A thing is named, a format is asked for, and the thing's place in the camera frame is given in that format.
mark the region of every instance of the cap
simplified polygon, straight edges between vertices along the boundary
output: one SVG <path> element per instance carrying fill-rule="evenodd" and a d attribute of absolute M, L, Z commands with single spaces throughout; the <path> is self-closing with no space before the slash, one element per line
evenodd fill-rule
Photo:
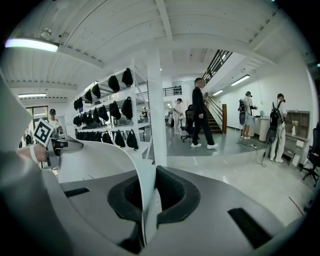
<path fill-rule="evenodd" d="M 49 113 L 50 113 L 50 115 L 55 115 L 56 114 L 56 110 L 54 108 L 51 108 Z"/>

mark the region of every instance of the white pillar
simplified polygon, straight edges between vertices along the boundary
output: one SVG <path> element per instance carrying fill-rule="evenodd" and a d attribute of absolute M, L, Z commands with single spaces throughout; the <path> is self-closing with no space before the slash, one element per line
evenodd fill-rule
<path fill-rule="evenodd" d="M 148 50 L 146 54 L 154 161 L 157 166 L 167 166 L 167 139 L 160 56 L 157 49 Z"/>

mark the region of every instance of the white sneaker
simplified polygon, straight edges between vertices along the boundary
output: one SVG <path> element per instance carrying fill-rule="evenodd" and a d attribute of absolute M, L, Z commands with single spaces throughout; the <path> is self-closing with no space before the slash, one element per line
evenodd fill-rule
<path fill-rule="evenodd" d="M 214 145 L 206 145 L 206 148 L 207 148 L 208 150 L 213 150 L 213 149 L 216 149 L 218 146 L 219 146 L 219 144 L 216 143 L 216 144 L 214 144 Z"/>
<path fill-rule="evenodd" d="M 199 148 L 199 147 L 201 147 L 201 144 L 200 143 L 198 143 L 197 145 L 195 145 L 195 144 L 191 144 L 191 148 Z"/>

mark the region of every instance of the black jacket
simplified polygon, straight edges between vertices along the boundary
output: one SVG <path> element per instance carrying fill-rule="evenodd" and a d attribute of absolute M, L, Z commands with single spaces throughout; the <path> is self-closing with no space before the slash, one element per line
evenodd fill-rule
<path fill-rule="evenodd" d="M 203 114 L 203 115 L 206 114 L 204 96 L 198 87 L 194 88 L 192 92 L 192 105 L 193 105 L 194 116 L 198 116 L 200 114 Z"/>

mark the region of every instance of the shorts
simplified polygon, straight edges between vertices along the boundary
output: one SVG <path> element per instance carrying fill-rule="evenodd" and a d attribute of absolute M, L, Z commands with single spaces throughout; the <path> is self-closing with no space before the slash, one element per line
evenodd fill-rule
<path fill-rule="evenodd" d="M 245 126 L 253 126 L 254 123 L 254 117 L 252 115 L 249 115 L 248 113 L 245 113 Z"/>

